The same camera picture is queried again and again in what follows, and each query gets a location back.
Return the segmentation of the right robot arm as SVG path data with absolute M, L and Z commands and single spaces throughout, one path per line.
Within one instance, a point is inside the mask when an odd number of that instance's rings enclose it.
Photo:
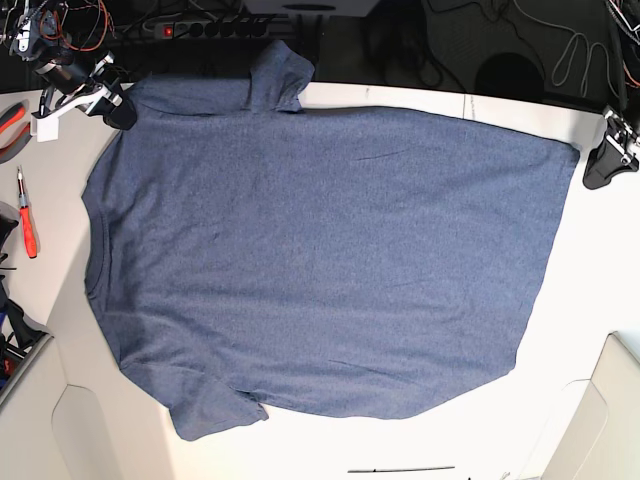
M 46 83 L 31 119 L 31 135 L 40 142 L 57 139 L 60 118 L 74 109 L 117 130 L 137 121 L 113 53 L 101 42 L 75 46 L 64 32 L 70 10 L 65 1 L 1 3 L 1 43 Z

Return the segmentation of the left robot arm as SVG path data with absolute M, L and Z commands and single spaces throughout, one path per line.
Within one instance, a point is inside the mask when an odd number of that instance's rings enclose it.
M 607 1 L 617 101 L 603 111 L 605 130 L 590 151 L 583 185 L 597 190 L 639 170 L 639 3 Z

